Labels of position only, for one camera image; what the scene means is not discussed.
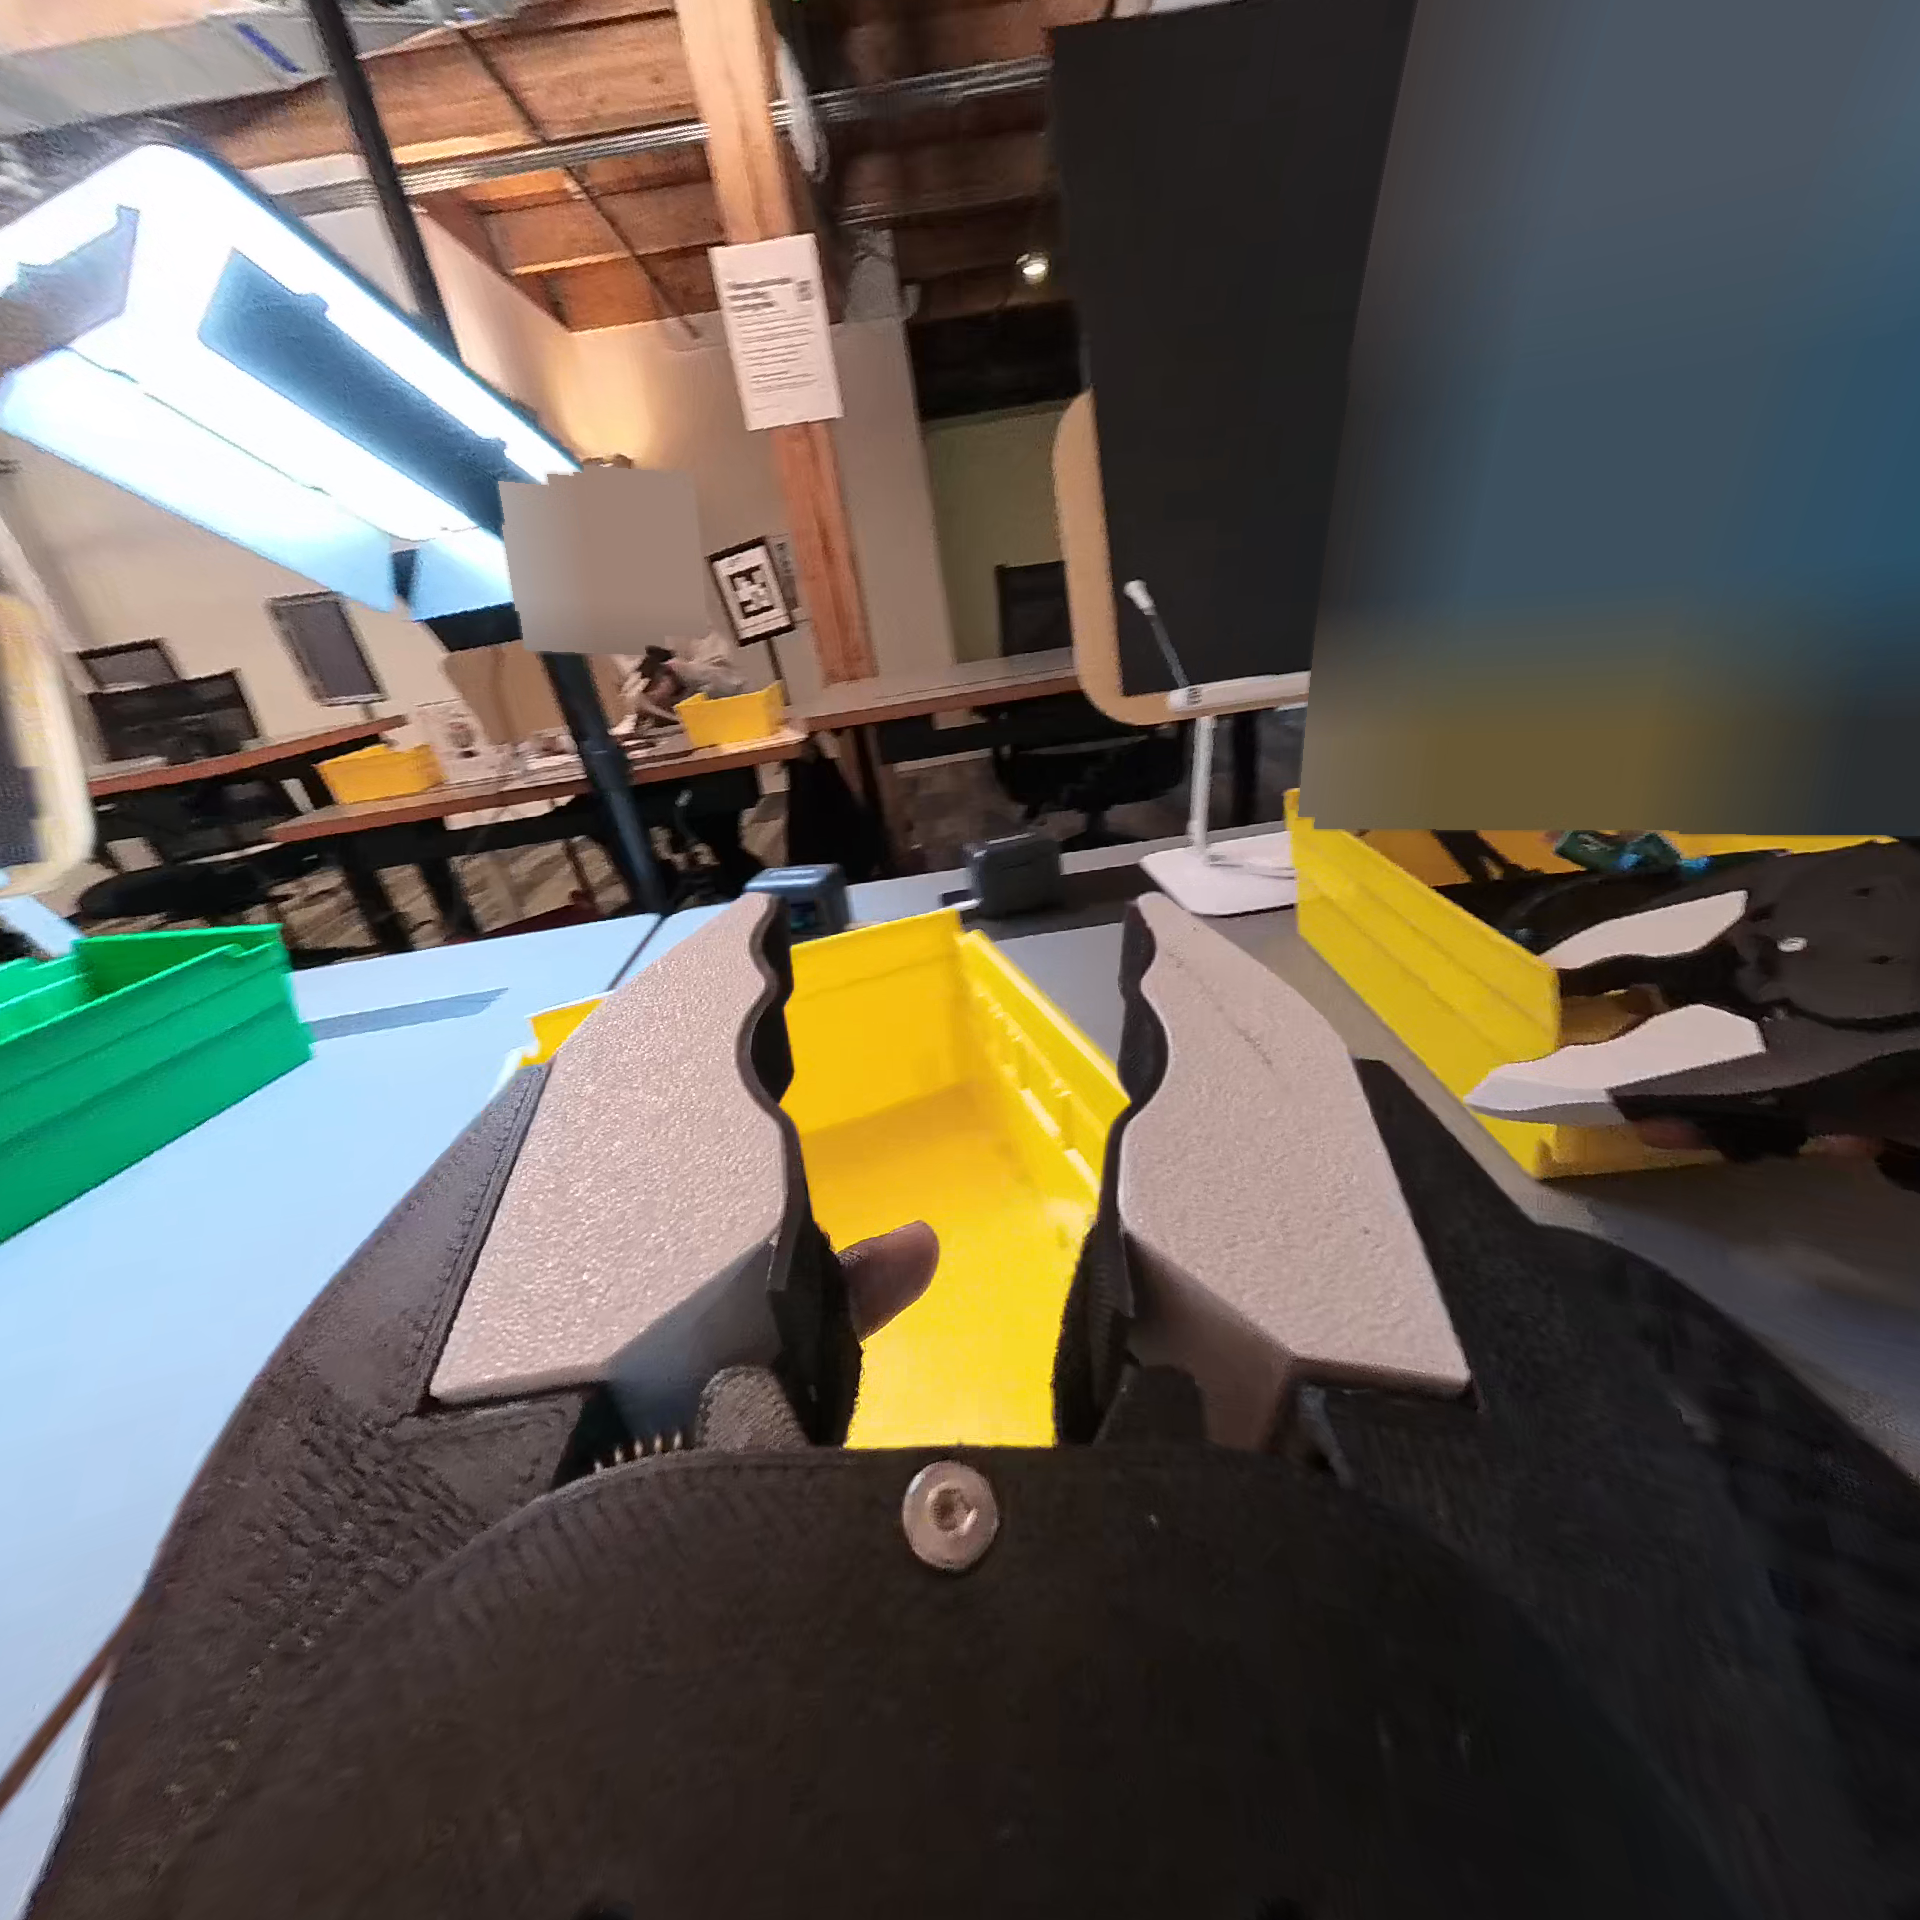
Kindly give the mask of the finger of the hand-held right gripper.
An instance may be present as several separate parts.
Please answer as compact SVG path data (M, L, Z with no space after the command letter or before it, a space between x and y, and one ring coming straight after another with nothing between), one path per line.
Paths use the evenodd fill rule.
M1746 891L1674 898L1584 927L1543 953L1558 971L1583 971L1614 962L1666 962L1715 947L1744 919Z
M1465 1106L1482 1118L1543 1125L1623 1125L1625 1102L1666 1108L1705 1097L1769 1092L1761 1027L1716 1006L1684 1006L1611 1041L1566 1045L1488 1071Z

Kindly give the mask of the white paper notice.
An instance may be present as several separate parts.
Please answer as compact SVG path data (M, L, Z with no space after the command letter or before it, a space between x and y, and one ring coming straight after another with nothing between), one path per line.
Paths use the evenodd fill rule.
M847 403L814 236L712 246L710 268L748 429L841 419Z

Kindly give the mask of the green plastic bin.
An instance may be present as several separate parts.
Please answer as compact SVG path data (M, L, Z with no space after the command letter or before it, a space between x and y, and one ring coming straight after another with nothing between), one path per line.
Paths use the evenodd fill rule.
M312 1059L280 926L78 939L3 966L3 1238Z

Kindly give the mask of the framed black white tag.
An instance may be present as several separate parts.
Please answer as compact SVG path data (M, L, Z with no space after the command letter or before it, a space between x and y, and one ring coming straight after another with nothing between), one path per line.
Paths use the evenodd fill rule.
M783 639L801 628L798 588L790 581L778 538L718 549L706 565L738 647Z

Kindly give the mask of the person's right hand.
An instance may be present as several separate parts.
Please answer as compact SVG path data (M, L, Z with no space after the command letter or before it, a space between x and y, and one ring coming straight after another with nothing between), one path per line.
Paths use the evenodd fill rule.
M1788 1116L1722 1116L1712 1121L1646 1118L1632 1131L1664 1153L1712 1154L1730 1164L1833 1159L1873 1166L1902 1191L1918 1193L1918 1143L1900 1137L1844 1131L1836 1122L1814 1125Z

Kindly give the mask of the yellow storage bin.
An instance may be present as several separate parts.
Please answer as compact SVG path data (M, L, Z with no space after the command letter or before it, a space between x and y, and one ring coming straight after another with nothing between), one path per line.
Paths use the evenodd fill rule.
M441 761L431 746L395 747L378 740L320 763L320 779L335 807L410 799L444 783Z
M774 681L735 694L694 692L678 702L675 715L698 753L750 747L784 734L784 685Z

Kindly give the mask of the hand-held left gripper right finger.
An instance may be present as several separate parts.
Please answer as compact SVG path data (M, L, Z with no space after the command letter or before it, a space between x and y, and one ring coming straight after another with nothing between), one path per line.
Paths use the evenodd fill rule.
M1360 1070L1290 983L1163 897L1120 932L1122 1110L1054 1353L1054 1441L1172 1399L1272 1452L1305 1391L1455 1406L1472 1369Z

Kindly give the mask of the yellow plastic bin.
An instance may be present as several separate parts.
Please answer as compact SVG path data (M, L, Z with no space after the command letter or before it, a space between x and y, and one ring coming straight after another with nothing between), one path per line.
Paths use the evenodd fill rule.
M1705 1153L1651 1147L1620 1126L1471 1114L1463 1097L1488 1071L1566 1041L1555 971L1444 897L1467 874L1434 831L1324 830L1296 788L1286 823L1304 939L1448 1089L1472 1141L1497 1146L1536 1181L1707 1166Z
M1072 1268L1122 1108L1116 1070L953 907L791 947L784 1023L811 1213L835 1255L940 1236L910 1310L860 1340L860 1446L1044 1444Z

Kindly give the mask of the black rectangular box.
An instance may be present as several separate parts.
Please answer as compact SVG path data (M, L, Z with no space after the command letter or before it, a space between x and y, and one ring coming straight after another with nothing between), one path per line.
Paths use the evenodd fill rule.
M1044 831L1007 831L964 847L958 903L982 922L1020 922L1065 905L1065 852Z

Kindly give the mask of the black board with tan edge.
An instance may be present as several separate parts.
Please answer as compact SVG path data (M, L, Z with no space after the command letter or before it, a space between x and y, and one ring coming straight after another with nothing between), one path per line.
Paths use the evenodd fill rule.
M1094 405L1120 690L1304 675L1418 7L1056 29L1047 142Z

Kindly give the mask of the small dark cube box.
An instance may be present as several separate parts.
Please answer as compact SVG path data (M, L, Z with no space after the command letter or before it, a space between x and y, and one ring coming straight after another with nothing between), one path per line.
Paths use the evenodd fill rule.
M849 878L832 862L764 869L744 894L780 903L794 942L835 937L854 926Z

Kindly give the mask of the thin black light stand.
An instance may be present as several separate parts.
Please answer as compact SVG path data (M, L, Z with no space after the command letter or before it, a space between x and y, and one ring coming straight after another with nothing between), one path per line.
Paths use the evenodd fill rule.
M335 84L352 143L369 171L380 220L401 263L419 325L458 366L464 362L451 325L440 278L426 252L411 204L401 186L394 146L378 115L378 100L361 66L352 28L339 3L305 3L305 11L320 41L330 83ZM544 677L559 697L560 714L583 770L590 777L609 827L612 831L616 870L628 885L633 905L648 914L666 914L667 891L633 798L628 758L609 727L592 670L583 655L542 655Z

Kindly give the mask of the person's left hand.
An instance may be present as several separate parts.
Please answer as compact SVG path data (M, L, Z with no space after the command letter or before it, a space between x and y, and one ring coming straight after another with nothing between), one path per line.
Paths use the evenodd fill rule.
M940 1236L926 1220L908 1220L839 1250L855 1338L873 1338L922 1300L940 1259Z

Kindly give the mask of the bright led light panel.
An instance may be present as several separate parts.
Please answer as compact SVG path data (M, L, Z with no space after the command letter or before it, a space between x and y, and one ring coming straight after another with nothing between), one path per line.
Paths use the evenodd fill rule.
M222 162L145 142L6 226L6 292L129 242L127 294L6 374L6 431L370 610L513 602L504 486L582 463Z

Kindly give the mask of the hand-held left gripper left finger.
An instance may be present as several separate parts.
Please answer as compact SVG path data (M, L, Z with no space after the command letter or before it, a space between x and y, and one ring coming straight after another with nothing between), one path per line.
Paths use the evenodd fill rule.
M801 1133L786 913L744 897L606 996L546 1062L451 1319L435 1404L603 1387L638 1433L710 1381L776 1374L809 1442L849 1438L860 1340Z

